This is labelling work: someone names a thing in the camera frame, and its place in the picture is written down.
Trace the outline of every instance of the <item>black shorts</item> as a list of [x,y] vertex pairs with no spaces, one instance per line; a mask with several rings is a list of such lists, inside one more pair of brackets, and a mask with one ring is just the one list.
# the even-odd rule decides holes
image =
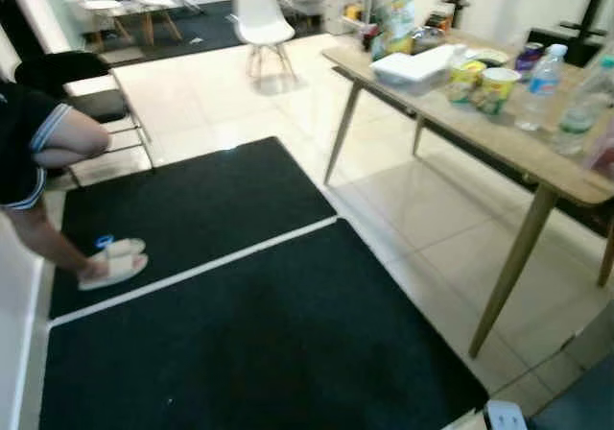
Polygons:
[[0,207],[29,209],[42,195],[40,152],[70,106],[12,83],[0,83]]

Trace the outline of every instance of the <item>white slipper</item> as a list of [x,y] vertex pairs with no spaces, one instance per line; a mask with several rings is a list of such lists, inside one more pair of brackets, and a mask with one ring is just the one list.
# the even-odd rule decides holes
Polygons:
[[[141,262],[134,265],[134,258],[141,257]],[[105,288],[112,284],[121,283],[137,276],[147,266],[149,257],[147,254],[125,254],[119,257],[110,257],[108,259],[108,275],[105,278],[95,279],[93,281],[80,281],[80,291],[91,291],[93,289]]]
[[145,250],[145,242],[138,238],[125,238],[107,245],[102,251],[90,257],[92,260],[103,261],[111,257],[137,255]]

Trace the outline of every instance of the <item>bottle cap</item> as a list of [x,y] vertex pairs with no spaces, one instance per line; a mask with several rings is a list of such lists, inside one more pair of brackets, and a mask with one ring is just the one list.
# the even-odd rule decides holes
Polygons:
[[602,68],[614,68],[614,56],[608,55],[608,56],[603,56],[602,59]]
[[562,58],[567,53],[567,46],[564,44],[553,44],[550,48],[548,48],[548,53]]

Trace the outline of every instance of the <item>white tape line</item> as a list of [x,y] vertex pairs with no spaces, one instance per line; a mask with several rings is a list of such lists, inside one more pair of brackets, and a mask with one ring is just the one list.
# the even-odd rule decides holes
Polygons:
[[61,324],[70,323],[70,322],[73,322],[74,320],[78,320],[79,318],[86,317],[87,315],[91,315],[93,313],[97,313],[102,310],[106,310],[110,307],[114,307],[115,305],[119,305],[120,303],[128,302],[129,300],[133,300],[133,299],[140,298],[142,296],[146,296],[149,293],[153,293],[155,291],[159,291],[160,289],[167,288],[185,279],[189,279],[193,276],[200,275],[203,272],[207,272],[209,270],[213,270],[218,267],[222,267],[223,265],[228,264],[230,262],[234,262],[235,260],[242,259],[256,252],[265,250],[267,248],[272,248],[273,246],[276,246],[280,243],[284,243],[286,241],[292,240],[299,236],[306,235],[308,233],[311,233],[312,231],[319,230],[320,228],[328,227],[332,224],[335,224],[335,222],[337,222],[338,217],[339,216],[333,216],[328,219],[324,219],[323,221],[319,221],[314,224],[311,224],[310,226],[298,228],[293,231],[289,231],[288,233],[284,233],[282,235],[276,236],[267,241],[263,241],[262,243],[258,243],[257,245],[250,246],[249,248],[244,248],[240,251],[233,252],[232,254],[225,255],[224,257],[220,257],[219,259],[212,260],[205,264],[199,265],[198,267],[194,267],[193,269],[186,270],[185,272],[181,272],[179,274],[169,276],[164,279],[160,279],[154,283],[148,284],[146,286],[142,286],[138,289],[122,294],[121,296],[116,296],[115,298],[103,300],[102,302],[95,303],[94,305],[90,305],[80,310],[76,310],[66,315],[62,315],[53,320],[50,320],[49,328],[51,329],[56,326],[60,326]]

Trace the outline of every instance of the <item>white power strip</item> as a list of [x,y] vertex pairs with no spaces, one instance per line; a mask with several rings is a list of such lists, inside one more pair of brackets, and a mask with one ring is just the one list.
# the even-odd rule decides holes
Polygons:
[[492,430],[527,430],[522,410],[516,403],[491,399],[486,403],[486,413]]

